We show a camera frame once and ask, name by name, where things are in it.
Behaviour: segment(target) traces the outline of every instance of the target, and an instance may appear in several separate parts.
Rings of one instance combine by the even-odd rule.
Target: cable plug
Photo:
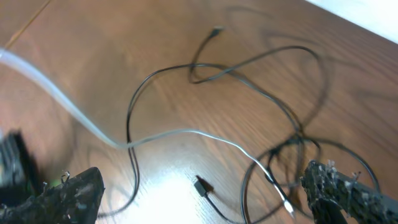
[[[217,36],[223,30],[224,30],[223,26],[214,26],[213,30],[211,31],[211,33],[209,35],[209,39]]]
[[[211,192],[213,190],[213,187],[201,177],[196,175],[196,178],[197,179],[193,186],[195,186],[195,189],[201,197],[204,197],[208,192]]]

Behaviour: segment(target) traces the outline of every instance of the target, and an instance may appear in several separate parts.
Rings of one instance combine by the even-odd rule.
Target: black plastic part
[[[223,31],[222,27],[219,27],[219,26],[214,27],[214,29],[210,33],[209,38],[213,38],[213,37],[217,36],[218,34],[220,34],[221,31]]]
[[[22,134],[10,132],[0,141],[0,204],[15,206],[41,191],[37,168]]]
[[[208,192],[205,185],[206,183],[204,182],[204,180],[197,176],[197,181],[194,183],[194,186],[201,197],[204,197]]]
[[[398,202],[337,172],[333,166],[310,161],[301,183],[316,224],[335,223],[337,209],[360,224],[398,224]],[[329,209],[326,201],[338,208]]]
[[[346,219],[340,212],[340,207],[332,202],[319,199],[316,206],[312,208],[315,223],[322,224],[347,224]]]
[[[95,224],[104,190],[101,172],[92,167],[18,207],[0,210],[0,223]]]

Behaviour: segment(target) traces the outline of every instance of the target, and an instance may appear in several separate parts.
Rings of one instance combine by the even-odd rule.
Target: wooden table
[[[45,0],[3,0],[0,43],[26,23]],[[10,50],[45,72],[107,133],[125,141],[129,99],[138,84],[160,68],[188,63],[214,25],[226,30],[213,40],[201,62],[233,65],[283,45],[304,45],[322,55],[320,75],[309,54],[292,50],[240,71],[290,105],[304,118],[328,98],[306,128],[311,136],[339,141],[368,161],[382,191],[398,199],[398,46],[304,1],[60,1],[53,0]],[[203,72],[215,72],[203,69]],[[134,179],[126,151],[95,138],[51,97],[1,66],[0,127],[21,128],[31,154],[48,179],[96,166],[106,187],[101,211],[122,206]],[[175,128],[198,128],[236,141],[258,155],[281,142],[291,127],[269,100],[224,77],[188,84],[187,71],[168,72],[142,93],[133,112],[133,139]],[[295,161],[285,151],[273,167],[284,180]],[[313,157],[310,147],[306,162]],[[222,223],[193,187],[200,175],[215,188],[211,198],[240,220],[239,188],[250,160],[226,144],[181,134],[137,148],[141,186],[137,200],[109,223]],[[324,147],[322,162],[334,160],[350,175],[364,169],[344,152]],[[294,166],[289,165],[289,177]],[[371,185],[363,174],[361,182]],[[259,170],[249,185],[251,218],[280,198]],[[303,190],[298,197],[305,204]],[[265,223],[292,223],[283,209]],[[311,223],[298,215],[298,223]]]

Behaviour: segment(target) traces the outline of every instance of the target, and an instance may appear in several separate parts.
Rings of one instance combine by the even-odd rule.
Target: white cable
[[[52,98],[54,98],[61,106],[63,106],[75,119],[77,119],[84,127],[86,127],[91,133],[93,133],[97,138],[105,142],[106,144],[110,145],[116,149],[129,149],[130,147],[138,146],[149,141],[153,141],[156,139],[165,138],[170,135],[180,134],[180,133],[196,133],[202,136],[206,136],[208,138],[212,138],[215,140],[219,140],[225,143],[228,143],[232,146],[237,147],[240,151],[243,152],[248,158],[253,160],[264,173],[268,176],[270,180],[273,178],[271,177],[270,173],[268,173],[267,169],[252,155],[246,152],[240,145],[231,142],[227,139],[214,136],[212,134],[196,130],[196,129],[176,129],[172,131],[166,131],[164,133],[155,134],[153,136],[146,137],[144,139],[130,142],[128,144],[120,143],[117,141],[112,140],[111,138],[107,137],[107,135],[102,132],[92,121],[90,121],[76,106],[69,100],[69,98],[53,83],[49,80],[39,69],[35,68],[29,62],[24,60],[23,58],[18,57],[17,55],[13,54],[12,52],[7,51],[6,49],[0,48],[0,63],[7,65],[10,68],[18,71],[19,73],[23,74],[26,78],[36,82],[38,86],[42,87]],[[284,198],[281,194],[280,190],[274,184],[274,187],[277,189],[280,197],[284,201],[285,208],[287,211],[292,214],[293,208],[291,204]]]

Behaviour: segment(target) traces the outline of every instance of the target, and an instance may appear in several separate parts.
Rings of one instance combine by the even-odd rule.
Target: wire
[[[303,131],[303,125],[301,124],[301,122],[299,121],[297,115],[293,112],[293,110],[291,108],[288,107],[287,104],[285,104],[282,100],[278,99],[277,97],[275,97],[274,95],[266,92],[265,90],[263,90],[262,88],[259,88],[255,83],[253,83],[252,81],[250,81],[248,78],[246,78],[244,75],[239,74],[238,72],[236,72],[236,69],[245,66],[249,63],[253,63],[256,60],[259,60],[261,58],[264,58],[266,56],[269,55],[273,55],[276,54],[277,52],[281,52],[283,50],[291,50],[291,49],[299,49],[299,50],[304,50],[308,53],[310,53],[318,62],[318,66],[320,69],[320,73],[322,74],[322,71],[325,71],[324,65],[322,63],[322,61],[320,60],[320,57],[311,49],[303,47],[303,46],[298,46],[298,45],[293,45],[293,46],[285,46],[285,47],[279,47],[267,52],[264,52],[262,54],[259,54],[255,57],[252,57],[248,60],[245,60],[241,63],[238,63],[232,67],[227,67],[225,65],[220,65],[220,64],[214,64],[214,63],[197,63],[197,60],[199,58],[199,55],[201,53],[201,51],[205,48],[206,44],[213,38],[216,37],[222,29],[220,29],[219,27],[214,28],[212,30],[212,32],[210,33],[210,35],[201,43],[199,49],[197,50],[197,52],[195,53],[195,56],[192,60],[192,63],[189,64],[185,64],[185,65],[177,65],[174,67],[169,67],[169,68],[164,68],[161,70],[158,70],[152,74],[150,74],[148,77],[146,77],[144,79],[144,81],[139,85],[139,87],[137,88],[137,90],[134,92],[133,97],[131,98],[130,104],[129,104],[129,108],[127,111],[127,121],[126,121],[126,134],[127,134],[127,144],[124,143],[119,143],[117,141],[112,140],[111,138],[109,138],[104,132],[102,132],[102,130],[100,130],[90,119],[88,119],[84,113],[82,113],[73,103],[72,101],[61,91],[59,90],[59,88],[57,86],[55,86],[42,72],[40,72],[37,68],[35,68],[33,65],[31,65],[29,62],[25,61],[24,59],[18,57],[17,55],[14,55],[13,53],[7,51],[6,49],[1,49],[0,48],[0,62],[13,68],[14,70],[17,70],[18,72],[22,73],[23,75],[25,75],[27,78],[31,79],[32,81],[36,82],[39,86],[41,86],[47,93],[49,93],[55,100],[57,100],[68,112],[71,113],[72,116],[74,116],[77,120],[79,120],[79,122],[84,125],[84,127],[86,127],[89,131],[91,131],[94,135],[96,135],[99,139],[101,139],[102,141],[104,141],[105,143],[109,144],[112,147],[115,148],[124,148],[124,149],[128,149],[128,153],[129,153],[129,158],[131,161],[131,165],[132,165],[132,170],[133,170],[133,174],[134,174],[134,190],[132,193],[132,196],[130,197],[130,199],[127,201],[127,203],[122,206],[121,208],[112,211],[112,212],[108,212],[108,213],[100,213],[98,215],[98,218],[104,218],[104,217],[108,217],[108,216],[112,216],[112,215],[116,215],[118,213],[120,213],[121,211],[125,210],[126,208],[128,208],[128,206],[134,201],[137,193],[138,193],[138,188],[139,188],[139,181],[140,181],[140,175],[139,175],[139,166],[138,166],[138,161],[137,161],[137,156],[136,156],[136,152],[135,152],[135,146],[141,145],[141,144],[145,144],[149,141],[154,141],[156,139],[161,139],[161,138],[166,138],[168,136],[174,135],[174,134],[181,134],[181,133],[195,133],[195,134],[200,134],[202,136],[208,137],[208,138],[212,138],[215,140],[219,140],[219,141],[223,141],[227,144],[230,144],[232,146],[237,147],[240,151],[242,151],[248,158],[250,158],[253,162],[251,163],[251,165],[249,166],[248,170],[245,173],[244,179],[242,181],[242,187],[241,187],[241,191],[240,191],[240,206],[241,206],[241,215],[243,218],[243,223],[259,223],[264,221],[266,218],[270,217],[273,213],[275,213],[276,211],[278,211],[278,209],[282,206],[284,206],[287,211],[294,216],[294,209],[293,207],[295,207],[295,209],[297,211],[299,211],[300,213],[303,213],[303,211],[301,209],[299,209],[298,207],[296,207],[293,203],[290,202],[289,198],[292,195],[292,191],[289,192],[288,195],[285,194],[285,192],[282,190],[282,186],[284,187],[288,187],[290,190],[293,189],[294,187],[299,185],[299,176],[300,176],[300,168],[303,165],[303,155],[302,152],[305,150],[305,143],[307,141],[310,141],[312,143],[314,143],[318,150],[320,151],[320,145],[319,143],[322,144],[330,144],[332,146],[337,147],[338,149],[345,151],[347,153],[349,153],[351,156],[353,156],[355,159],[357,159],[365,168],[366,170],[369,172],[369,175],[372,178],[373,184],[376,188],[377,192],[380,192],[380,187],[379,187],[379,183],[377,181],[377,178],[374,174],[374,172],[372,171],[372,169],[369,167],[369,165],[366,163],[365,160],[363,160],[362,158],[360,158],[357,154],[355,154],[352,150],[348,149],[347,147],[343,146],[340,143],[337,142],[333,142],[330,140],[326,140],[326,139],[317,139],[317,138],[305,138],[304,137],[304,131]],[[192,84],[199,84],[199,83],[204,83],[204,82],[208,82],[211,80],[216,80],[217,78],[222,77],[223,75],[229,74],[232,77],[236,78],[237,80],[241,81],[242,83],[244,83],[246,86],[248,86],[249,88],[252,88],[253,90],[257,91],[258,93],[260,93],[262,96],[265,96],[266,98],[268,98],[269,100],[271,100],[272,102],[274,102],[281,110],[282,112],[286,115],[286,117],[288,118],[288,120],[292,123],[293,129],[294,129],[294,133],[284,142],[280,143],[278,146],[276,146],[273,149],[270,149],[268,151],[265,151],[264,153],[262,153],[259,157],[255,158],[252,155],[248,154],[240,145],[231,142],[227,139],[218,137],[218,136],[214,136],[210,133],[206,133],[200,130],[196,130],[196,129],[177,129],[177,130],[172,130],[172,131],[166,131],[164,133],[160,133],[160,134],[155,134],[153,136],[149,136],[146,137],[144,139],[138,140],[138,141],[132,141],[131,139],[131,133],[130,133],[130,120],[131,120],[131,114],[132,114],[132,110],[133,107],[137,101],[138,98],[138,93],[141,90],[141,88],[144,86],[144,84],[151,79],[152,77],[154,77],[156,74],[165,72],[167,70],[173,70],[173,69],[178,69],[178,68],[187,68],[188,67],[188,80],[190,83]],[[195,68],[196,67],[213,67],[213,68],[218,68],[221,71],[217,74],[214,74],[212,76],[209,76],[208,78],[204,78],[201,80],[194,80],[194,77],[198,78],[198,75],[196,74]],[[286,183],[286,184],[280,184],[278,183],[278,181],[276,181],[272,171],[271,171],[271,167],[270,164],[272,162],[272,159],[274,158],[275,155],[277,155],[278,153],[280,153],[280,151],[288,145],[291,144],[296,144],[297,145],[297,150],[298,150],[298,157],[297,157],[297,169],[296,169],[296,173],[295,173],[295,182],[294,183]],[[270,155],[269,160],[268,160],[268,164],[267,167],[265,167],[264,165],[262,165],[260,163],[260,160],[266,156],[266,155]],[[260,219],[254,221],[254,222],[250,222],[249,220],[249,214],[248,214],[248,208],[247,208],[247,187],[248,187],[248,181],[250,178],[250,175],[254,169],[254,167],[258,165],[262,171],[264,172],[264,175],[266,177],[266,180],[271,183],[275,189],[278,191],[278,193],[280,194],[280,197],[282,199],[282,202],[276,206],[274,209],[271,210],[271,212],[269,212],[268,214],[265,214],[263,217],[261,217]],[[206,195],[206,200],[210,203],[210,205],[215,209],[216,213],[222,218],[224,219],[226,222],[232,223],[232,224],[237,224],[238,222],[236,221],[232,221],[229,218],[227,218],[226,216],[224,216],[220,210],[217,208],[217,206],[208,198],[208,196]],[[311,218],[310,215],[303,213],[306,217]]]

